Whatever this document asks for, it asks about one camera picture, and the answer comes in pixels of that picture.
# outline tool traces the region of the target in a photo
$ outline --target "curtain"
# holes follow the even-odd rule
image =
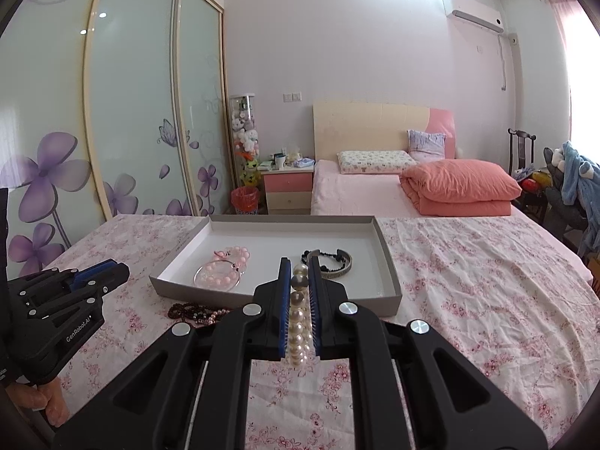
[[[571,142],[600,161],[600,35],[577,0],[548,0],[565,46],[571,88]]]

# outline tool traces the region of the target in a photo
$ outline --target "black beaded headband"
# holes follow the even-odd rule
[[[326,265],[321,265],[321,277],[323,279],[335,279],[340,276],[343,276],[352,267],[352,257],[348,252],[340,249],[337,249],[337,253],[321,252],[319,249],[312,250],[311,252],[305,250],[304,254],[301,257],[302,262],[308,265],[308,263],[310,262],[310,258],[314,255],[323,255],[324,257],[331,257],[332,259],[341,264],[341,267],[336,269],[330,269]]]

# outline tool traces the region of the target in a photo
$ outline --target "headboard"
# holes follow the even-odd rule
[[[313,104],[316,160],[337,161],[342,150],[407,150],[409,129],[446,134],[446,157],[454,158],[454,118],[445,109],[391,103]]]

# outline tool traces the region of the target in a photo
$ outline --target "white patterned pillow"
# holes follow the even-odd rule
[[[417,164],[404,150],[343,150],[338,162],[342,174],[400,174]]]

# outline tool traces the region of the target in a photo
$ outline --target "air conditioner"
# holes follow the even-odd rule
[[[496,33],[504,32],[500,12],[475,0],[443,0],[446,16],[479,24]]]

